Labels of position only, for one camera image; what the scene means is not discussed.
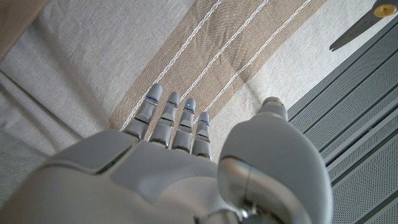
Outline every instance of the gray metal panel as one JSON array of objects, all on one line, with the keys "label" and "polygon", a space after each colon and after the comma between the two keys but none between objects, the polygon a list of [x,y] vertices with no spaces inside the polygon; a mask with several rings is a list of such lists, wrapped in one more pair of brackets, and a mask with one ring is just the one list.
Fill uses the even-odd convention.
[{"label": "gray metal panel", "polygon": [[328,165],[333,223],[398,223],[397,24],[398,17],[288,110]]},{"label": "gray metal panel", "polygon": [[380,212],[370,218],[365,224],[393,224],[398,223],[398,198],[390,202]]},{"label": "gray metal panel", "polygon": [[398,69],[394,65],[398,65],[398,54],[393,55],[305,133],[315,147],[321,149],[397,85]]},{"label": "gray metal panel", "polygon": [[398,98],[398,88],[393,90],[388,94],[383,100],[381,100],[376,106],[374,106],[370,111],[368,111],[364,116],[362,116],[357,122],[350,126],[343,134],[338,136],[333,142],[330,143],[324,150],[321,151],[322,158],[326,158],[330,155],[336,148],[341,147],[341,145],[353,136],[353,134],[359,130],[365,131],[368,126],[365,126],[370,120],[375,119],[378,113],[380,113],[389,103]]},{"label": "gray metal panel", "polygon": [[398,49],[398,26],[395,26],[362,57],[355,61],[330,86],[306,106],[291,123],[301,132],[306,132],[329,109],[340,102],[352,89],[375,71]]},{"label": "gray metal panel", "polygon": [[347,68],[349,68],[357,59],[365,54],[377,41],[379,41],[389,30],[391,30],[398,23],[398,17],[395,17],[390,23],[388,23],[383,29],[381,29],[375,36],[367,41],[362,47],[360,47],[355,53],[335,68],[327,77],[325,77],[320,83],[312,88],[307,94],[298,100],[292,107],[287,111],[289,120],[293,119],[298,113],[300,113],[313,99],[315,99],[319,93],[326,89],[336,78],[338,78]]},{"label": "gray metal panel", "polygon": [[398,190],[397,148],[395,136],[333,186],[332,223],[355,223]]},{"label": "gray metal panel", "polygon": [[376,134],[371,135],[369,139],[365,139],[365,141],[359,147],[356,147],[353,152],[347,153],[347,155],[341,155],[340,157],[342,157],[342,161],[336,161],[339,162],[336,166],[331,164],[330,166],[333,167],[329,171],[330,180],[334,181],[339,175],[358,162],[360,158],[380,144],[380,142],[392,134],[396,129],[398,129],[398,116],[390,120]]}]

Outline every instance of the robotic hand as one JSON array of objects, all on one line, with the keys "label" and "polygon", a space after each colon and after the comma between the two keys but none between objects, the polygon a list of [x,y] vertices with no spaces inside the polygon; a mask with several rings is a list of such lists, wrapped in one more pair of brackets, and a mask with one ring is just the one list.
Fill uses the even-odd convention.
[{"label": "robotic hand", "polygon": [[168,150],[178,93],[143,140],[161,94],[159,84],[152,86],[123,132],[95,134],[31,173],[2,208],[2,223],[330,222],[326,168],[277,98],[231,130],[217,165],[206,112],[190,154],[191,98]]}]

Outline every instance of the beige fabric stripe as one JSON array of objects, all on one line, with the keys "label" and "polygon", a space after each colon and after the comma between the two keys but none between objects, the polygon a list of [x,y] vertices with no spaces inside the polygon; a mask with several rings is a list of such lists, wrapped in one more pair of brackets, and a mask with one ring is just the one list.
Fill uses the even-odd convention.
[{"label": "beige fabric stripe", "polygon": [[[109,119],[112,128],[119,129],[122,126],[139,98],[152,85],[153,80],[157,78],[157,75],[180,49],[192,30],[215,2],[195,1],[112,113]],[[261,2],[255,0],[250,5],[235,0],[223,2],[160,81],[164,87],[163,97],[167,98],[171,91],[184,93],[206,67],[210,58],[217,53],[218,49],[236,32]]]},{"label": "beige fabric stripe", "polygon": [[[225,1],[219,9],[214,12],[208,23],[204,25],[191,44],[176,61],[168,74],[160,81],[164,87],[164,95],[159,103],[159,109],[154,115],[154,120],[160,117],[160,112],[165,105],[168,95],[172,91],[177,91],[181,95],[185,93],[192,82],[199,76],[218,49],[237,31],[250,14],[260,5],[262,1],[246,2],[237,0]],[[207,71],[188,94],[187,97],[194,97],[197,101],[196,116],[203,111],[214,97],[225,86],[228,80],[238,71],[250,58],[258,51],[259,47],[270,37],[275,30],[286,21],[294,11],[300,7],[304,1],[270,1],[263,10],[253,19],[253,21],[237,36],[236,40],[221,54],[214,64]],[[261,52],[257,60],[249,66],[239,78],[232,82],[231,86],[210,108],[210,118],[229,101],[232,95],[246,83],[261,68],[272,53],[290,35],[303,24],[325,0],[313,0],[307,5],[294,20],[290,22],[279,34],[275,36],[267,48]],[[132,108],[147,90],[157,74],[162,71],[168,61],[174,56],[176,51],[183,44],[184,40],[190,35],[197,22],[210,9],[214,1],[198,0],[188,11],[181,23],[174,30],[173,34],[159,50],[157,55],[151,60],[140,77],[134,82],[133,86],[125,94],[124,98],[115,109],[110,118],[113,128],[120,128],[126,120]],[[178,111],[177,120],[182,110]],[[148,133],[151,133],[154,123],[150,125]]]}]

